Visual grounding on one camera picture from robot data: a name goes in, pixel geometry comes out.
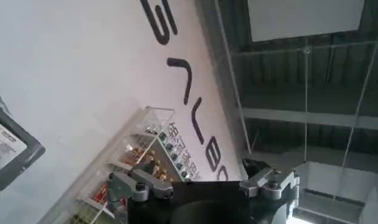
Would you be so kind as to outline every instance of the metal clamp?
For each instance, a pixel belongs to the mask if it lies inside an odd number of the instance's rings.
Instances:
[[[283,190],[290,185],[292,190],[293,204],[298,206],[299,176],[294,171],[280,172],[272,168],[264,168],[249,180],[239,183],[240,189],[245,192],[248,198],[261,195],[269,200],[279,200],[282,198]]]
[[[132,171],[131,176],[135,180],[148,185],[156,198],[168,199],[173,196],[173,188],[170,182],[161,181],[139,169]]]

